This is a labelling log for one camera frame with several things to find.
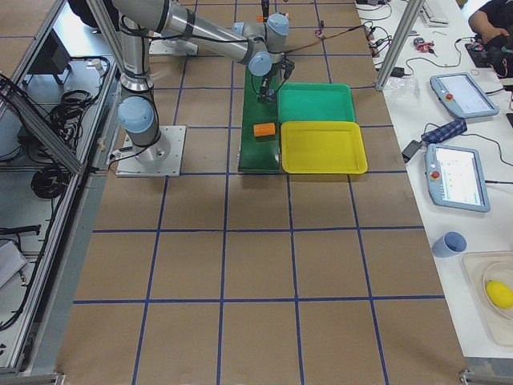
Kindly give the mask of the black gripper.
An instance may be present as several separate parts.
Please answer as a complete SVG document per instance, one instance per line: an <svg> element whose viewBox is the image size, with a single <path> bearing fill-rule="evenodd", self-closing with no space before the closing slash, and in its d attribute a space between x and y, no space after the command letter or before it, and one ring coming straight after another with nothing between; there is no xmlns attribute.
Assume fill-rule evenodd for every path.
<svg viewBox="0 0 513 385"><path fill-rule="evenodd" d="M275 100L279 88L279 75L269 72L261 78L261 85L257 90L258 100Z"/></svg>

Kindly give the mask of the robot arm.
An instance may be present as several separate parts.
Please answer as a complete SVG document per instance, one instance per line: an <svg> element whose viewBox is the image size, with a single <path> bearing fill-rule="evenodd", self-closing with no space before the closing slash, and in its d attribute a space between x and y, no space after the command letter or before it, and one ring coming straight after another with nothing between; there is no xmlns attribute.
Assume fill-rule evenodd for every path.
<svg viewBox="0 0 513 385"><path fill-rule="evenodd" d="M230 29L201 18L177 1L116 1L114 7L119 13L123 63L117 115L131 142L129 155L114 158L119 164L134 161L141 168L156 170L169 160L181 161L182 144L160 127L149 63L153 42L169 42L185 51L205 47L244 65L260 79L255 90L259 102L269 102L276 95L271 84L286 64L289 19L270 14L267 2L262 3L262 21L236 22Z"/></svg>

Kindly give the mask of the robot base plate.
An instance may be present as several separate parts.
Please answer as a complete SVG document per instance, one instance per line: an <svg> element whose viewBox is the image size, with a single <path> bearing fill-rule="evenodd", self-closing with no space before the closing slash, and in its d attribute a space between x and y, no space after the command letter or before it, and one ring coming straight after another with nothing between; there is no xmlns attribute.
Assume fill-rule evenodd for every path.
<svg viewBox="0 0 513 385"><path fill-rule="evenodd" d="M134 146L128 134L117 162L117 177L164 177L179 176L184 152L186 127L160 126L160 138L151 147L142 151Z"/></svg>
<svg viewBox="0 0 513 385"><path fill-rule="evenodd" d="M197 56L198 46L181 38L155 34L151 39L149 53L153 56Z"/></svg>

